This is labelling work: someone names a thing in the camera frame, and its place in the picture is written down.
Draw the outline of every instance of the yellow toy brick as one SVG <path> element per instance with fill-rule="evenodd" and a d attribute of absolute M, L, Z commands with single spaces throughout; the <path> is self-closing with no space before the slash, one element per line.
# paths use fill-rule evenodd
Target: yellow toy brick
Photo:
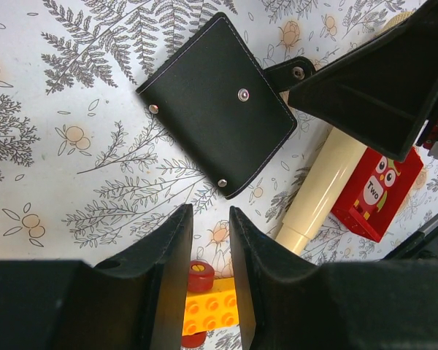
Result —
<path fill-rule="evenodd" d="M 234 278 L 216 279 L 212 289 L 187 292 L 182 335 L 230 327 L 239 323 Z"/>

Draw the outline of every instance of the cream tube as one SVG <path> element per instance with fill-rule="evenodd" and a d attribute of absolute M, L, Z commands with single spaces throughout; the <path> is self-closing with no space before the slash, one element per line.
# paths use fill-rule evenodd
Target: cream tube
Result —
<path fill-rule="evenodd" d="M 284 217 L 277 243 L 300 254 L 315 237 L 365 150 L 364 144 L 333 128 Z"/>

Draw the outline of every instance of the red toy wheel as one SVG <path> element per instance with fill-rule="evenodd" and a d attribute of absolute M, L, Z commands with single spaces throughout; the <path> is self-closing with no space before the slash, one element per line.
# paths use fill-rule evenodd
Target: red toy wheel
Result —
<path fill-rule="evenodd" d="M 205 262 L 194 260 L 190 262 L 188 272 L 188 291 L 195 293 L 207 292 L 214 283 L 214 268 Z"/>
<path fill-rule="evenodd" d="M 192 335 L 184 335 L 182 337 L 182 346 L 187 349 L 198 348 L 206 341 L 206 333 L 200 332 Z"/>

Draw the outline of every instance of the table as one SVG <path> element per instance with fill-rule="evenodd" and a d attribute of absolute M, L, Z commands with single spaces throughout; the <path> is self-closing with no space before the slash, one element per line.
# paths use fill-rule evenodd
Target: table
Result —
<path fill-rule="evenodd" d="M 96 264 L 192 203 L 192 258 L 231 276 L 229 206 L 276 235 L 331 126 L 293 110 L 295 133 L 226 201 L 135 88 L 218 10 L 264 68 L 304 55 L 319 69 L 422 2 L 0 0 L 0 259 Z M 419 153 L 425 167 L 380 244 L 330 216 L 303 257 L 316 264 L 376 260 L 435 215 L 438 161 Z M 240 349 L 238 327 L 211 332 L 202 348 Z"/>

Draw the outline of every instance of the metal snap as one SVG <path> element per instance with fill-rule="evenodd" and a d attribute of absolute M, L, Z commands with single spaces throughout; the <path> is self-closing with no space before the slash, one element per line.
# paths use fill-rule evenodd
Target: metal snap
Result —
<path fill-rule="evenodd" d="M 298 80 L 303 80 L 305 78 L 305 71 L 303 70 L 302 67 L 293 67 L 292 68 L 292 74 Z"/>
<path fill-rule="evenodd" d="M 221 179 L 218 181 L 218 186 L 219 187 L 225 187 L 227 186 L 227 180 Z"/>
<path fill-rule="evenodd" d="M 150 104 L 148 109 L 149 109 L 149 112 L 151 112 L 153 114 L 159 113 L 159 107 L 157 107 L 155 104 Z"/>
<path fill-rule="evenodd" d="M 240 89 L 238 96 L 241 102 L 246 102 L 250 98 L 250 94 L 248 93 L 247 89 Z"/>

